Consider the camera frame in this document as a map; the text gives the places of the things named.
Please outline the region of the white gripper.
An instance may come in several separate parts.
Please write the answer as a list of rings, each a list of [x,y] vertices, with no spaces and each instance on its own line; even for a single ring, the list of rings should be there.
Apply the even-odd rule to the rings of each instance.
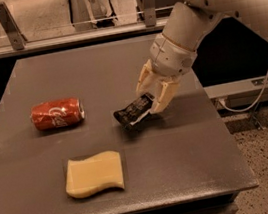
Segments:
[[[150,59],[146,61],[140,72],[136,94],[143,95],[148,91],[154,93],[150,112],[163,112],[179,89],[180,78],[191,70],[197,54],[176,46],[162,34],[157,34],[150,48]],[[156,74],[170,76],[157,78]]]

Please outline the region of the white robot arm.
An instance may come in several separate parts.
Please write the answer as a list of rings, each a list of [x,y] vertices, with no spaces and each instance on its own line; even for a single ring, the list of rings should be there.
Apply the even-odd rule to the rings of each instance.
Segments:
[[[268,0],[181,0],[155,37],[136,87],[154,96],[150,112],[157,114],[176,95],[181,77],[191,70],[203,38],[226,15],[237,19],[268,42]]]

